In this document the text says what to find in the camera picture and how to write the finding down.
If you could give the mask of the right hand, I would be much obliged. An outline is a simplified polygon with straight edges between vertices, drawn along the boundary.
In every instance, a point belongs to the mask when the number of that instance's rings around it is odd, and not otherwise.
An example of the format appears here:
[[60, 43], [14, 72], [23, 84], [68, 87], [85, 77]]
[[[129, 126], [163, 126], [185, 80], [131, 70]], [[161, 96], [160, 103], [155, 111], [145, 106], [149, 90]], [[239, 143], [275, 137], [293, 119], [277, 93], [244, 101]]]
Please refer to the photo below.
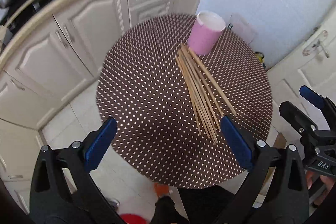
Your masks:
[[335, 178], [324, 175], [317, 177], [314, 172], [308, 170], [306, 172], [306, 182], [308, 189], [313, 187], [311, 206], [316, 209], [323, 203], [327, 195], [332, 190], [335, 183]]

